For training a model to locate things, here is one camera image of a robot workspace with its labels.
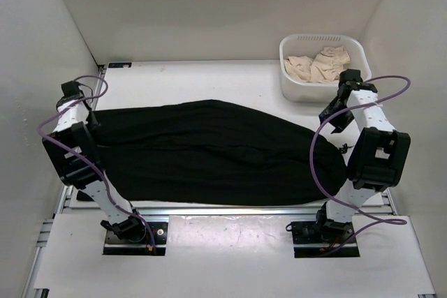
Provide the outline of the black trousers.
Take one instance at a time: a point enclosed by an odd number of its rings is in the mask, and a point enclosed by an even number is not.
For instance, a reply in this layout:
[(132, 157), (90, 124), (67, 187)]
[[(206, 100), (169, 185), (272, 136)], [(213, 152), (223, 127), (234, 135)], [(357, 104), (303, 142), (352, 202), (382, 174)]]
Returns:
[(344, 157), (303, 126), (220, 100), (99, 110), (91, 134), (130, 201), (286, 206), (345, 183)]

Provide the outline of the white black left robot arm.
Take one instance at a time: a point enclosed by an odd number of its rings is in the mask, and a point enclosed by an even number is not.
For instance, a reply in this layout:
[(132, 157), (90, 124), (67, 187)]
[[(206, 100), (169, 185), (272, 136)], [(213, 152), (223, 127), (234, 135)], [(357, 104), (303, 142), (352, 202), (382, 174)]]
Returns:
[(77, 79), (61, 85), (57, 113), (37, 128), (43, 146), (62, 183), (88, 195), (105, 213), (103, 228), (121, 240), (152, 243), (147, 222), (108, 182), (91, 134), (98, 122), (88, 101), (105, 93), (87, 97), (82, 86)]

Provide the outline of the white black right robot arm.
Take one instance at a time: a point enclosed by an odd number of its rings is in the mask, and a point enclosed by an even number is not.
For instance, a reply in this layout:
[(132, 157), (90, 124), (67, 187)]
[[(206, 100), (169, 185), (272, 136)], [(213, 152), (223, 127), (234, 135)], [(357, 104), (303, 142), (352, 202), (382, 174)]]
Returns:
[(334, 133), (341, 133), (351, 122), (360, 131), (349, 156), (345, 184), (316, 215), (314, 235), (329, 242), (347, 233), (353, 215), (368, 199), (398, 185), (411, 138), (389, 122), (377, 88), (371, 80), (364, 81), (359, 70), (341, 73), (337, 95), (318, 117), (322, 126), (333, 126)]

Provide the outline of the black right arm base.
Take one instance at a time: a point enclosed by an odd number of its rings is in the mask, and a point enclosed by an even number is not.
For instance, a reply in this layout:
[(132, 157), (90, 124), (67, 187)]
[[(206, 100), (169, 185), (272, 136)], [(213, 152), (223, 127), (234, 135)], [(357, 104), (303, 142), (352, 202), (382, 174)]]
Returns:
[(312, 221), (291, 221), (295, 258), (357, 258), (360, 252), (352, 223), (336, 223), (320, 210)]

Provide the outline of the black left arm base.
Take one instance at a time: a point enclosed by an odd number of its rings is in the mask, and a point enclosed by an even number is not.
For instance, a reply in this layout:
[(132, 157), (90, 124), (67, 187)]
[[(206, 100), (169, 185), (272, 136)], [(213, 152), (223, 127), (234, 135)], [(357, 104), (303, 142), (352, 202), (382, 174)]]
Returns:
[(106, 230), (104, 255), (164, 256), (168, 239), (168, 221), (147, 221), (130, 217), (120, 224), (101, 221)]

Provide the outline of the beige trousers in basket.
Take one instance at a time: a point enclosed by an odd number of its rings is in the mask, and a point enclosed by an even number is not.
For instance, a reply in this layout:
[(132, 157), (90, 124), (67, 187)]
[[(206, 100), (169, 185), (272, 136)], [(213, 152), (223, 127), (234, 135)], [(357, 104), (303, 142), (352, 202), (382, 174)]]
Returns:
[(308, 56), (286, 57), (287, 75), (299, 82), (310, 84), (337, 84), (340, 73), (347, 70), (351, 57), (346, 48), (324, 47), (314, 58)]

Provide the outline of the white plastic basket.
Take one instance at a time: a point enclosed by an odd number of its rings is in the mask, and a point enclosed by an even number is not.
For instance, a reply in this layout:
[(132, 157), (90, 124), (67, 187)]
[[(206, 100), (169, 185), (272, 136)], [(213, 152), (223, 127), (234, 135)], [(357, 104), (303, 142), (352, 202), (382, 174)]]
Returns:
[(299, 103), (327, 103), (335, 97), (342, 71), (372, 77), (362, 45), (337, 34), (298, 33), (279, 44), (280, 86), (285, 98)]

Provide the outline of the aluminium frame rail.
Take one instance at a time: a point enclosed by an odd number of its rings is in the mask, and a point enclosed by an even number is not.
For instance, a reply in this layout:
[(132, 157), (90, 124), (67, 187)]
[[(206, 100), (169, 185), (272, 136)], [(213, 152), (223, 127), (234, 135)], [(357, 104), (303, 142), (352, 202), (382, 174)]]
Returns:
[(26, 281), (22, 289), (20, 297), (48, 297), (49, 290), (47, 288), (34, 287), (38, 270), (43, 259), (45, 247), (50, 237), (52, 224), (57, 214), (62, 214), (66, 208), (68, 208), (73, 194), (72, 186), (63, 186), (60, 190), (57, 203), (54, 206), (52, 214), (49, 218), (45, 218), (41, 224), (37, 242), (34, 248), (34, 254), (32, 255), (32, 262), (28, 270)]

